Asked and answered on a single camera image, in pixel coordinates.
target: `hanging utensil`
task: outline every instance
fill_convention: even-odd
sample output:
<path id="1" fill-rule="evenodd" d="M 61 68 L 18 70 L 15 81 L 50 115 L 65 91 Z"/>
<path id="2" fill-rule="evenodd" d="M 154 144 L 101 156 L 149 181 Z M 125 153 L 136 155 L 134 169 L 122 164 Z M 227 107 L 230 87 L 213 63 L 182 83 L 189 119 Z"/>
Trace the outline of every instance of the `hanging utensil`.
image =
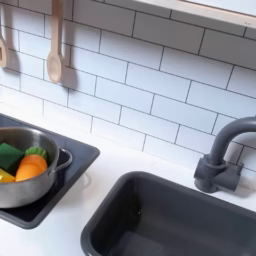
<path id="1" fill-rule="evenodd" d="M 8 47 L 2 35 L 1 16 L 2 15 L 0 15 L 0 67 L 5 68 L 7 66 Z"/>
<path id="2" fill-rule="evenodd" d="M 52 43 L 47 59 L 47 70 L 53 83 L 61 80 L 63 57 L 61 54 L 63 0 L 52 0 Z"/>

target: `utensil handle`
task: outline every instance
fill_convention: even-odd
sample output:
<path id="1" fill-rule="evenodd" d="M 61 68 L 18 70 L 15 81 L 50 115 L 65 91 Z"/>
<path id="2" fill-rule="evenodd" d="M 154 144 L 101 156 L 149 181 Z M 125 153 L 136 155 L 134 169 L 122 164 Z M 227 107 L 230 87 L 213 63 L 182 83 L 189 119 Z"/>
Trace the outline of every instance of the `utensil handle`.
<path id="1" fill-rule="evenodd" d="M 52 43 L 51 51 L 61 54 L 63 0 L 52 0 Z"/>
<path id="2" fill-rule="evenodd" d="M 63 149 L 63 148 L 60 148 L 60 150 L 61 150 L 62 152 L 64 152 L 65 154 L 67 154 L 69 158 L 68 158 L 68 160 L 67 160 L 66 163 L 61 164 L 61 165 L 55 167 L 54 170 L 52 170 L 51 172 L 49 172 L 49 175 L 54 174 L 54 173 L 56 173 L 56 172 L 58 172 L 58 171 L 60 171 L 60 170 L 62 170 L 62 169 L 64 169 L 64 168 L 68 167 L 68 166 L 72 163 L 72 161 L 73 161 L 73 156 L 72 156 L 72 154 L 71 154 L 68 150 Z"/>

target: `dark gray sink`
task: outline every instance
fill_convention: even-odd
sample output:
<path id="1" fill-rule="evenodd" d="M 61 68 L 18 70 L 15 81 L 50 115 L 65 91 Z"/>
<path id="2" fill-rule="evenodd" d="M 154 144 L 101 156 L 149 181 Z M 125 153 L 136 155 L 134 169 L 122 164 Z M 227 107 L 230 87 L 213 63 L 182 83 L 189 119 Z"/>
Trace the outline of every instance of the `dark gray sink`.
<path id="1" fill-rule="evenodd" d="M 115 184 L 81 245 L 87 256 L 255 256 L 256 214 L 134 172 Z"/>

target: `wooden spatula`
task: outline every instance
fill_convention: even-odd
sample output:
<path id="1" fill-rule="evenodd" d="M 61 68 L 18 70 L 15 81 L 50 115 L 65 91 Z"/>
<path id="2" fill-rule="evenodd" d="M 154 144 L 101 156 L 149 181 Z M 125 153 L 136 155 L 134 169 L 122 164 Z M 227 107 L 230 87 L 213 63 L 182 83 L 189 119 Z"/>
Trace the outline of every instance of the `wooden spatula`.
<path id="1" fill-rule="evenodd" d="M 61 54 L 63 0 L 52 0 L 52 44 L 47 59 L 48 75 L 53 83 L 61 80 L 63 57 Z"/>
<path id="2" fill-rule="evenodd" d="M 8 47 L 2 35 L 1 15 L 0 15 L 0 67 L 7 66 Z"/>

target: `gray faucet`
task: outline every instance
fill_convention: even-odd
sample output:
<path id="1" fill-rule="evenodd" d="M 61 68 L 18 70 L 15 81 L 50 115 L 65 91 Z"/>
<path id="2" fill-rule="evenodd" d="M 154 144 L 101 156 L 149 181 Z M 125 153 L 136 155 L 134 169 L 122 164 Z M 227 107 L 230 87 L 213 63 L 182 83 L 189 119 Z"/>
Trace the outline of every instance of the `gray faucet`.
<path id="1" fill-rule="evenodd" d="M 219 189 L 235 191 L 241 176 L 241 166 L 229 166 L 224 156 L 229 143 L 239 134 L 256 132 L 256 117 L 246 117 L 233 121 L 217 135 L 209 155 L 204 155 L 195 171 L 195 185 L 205 193 Z"/>

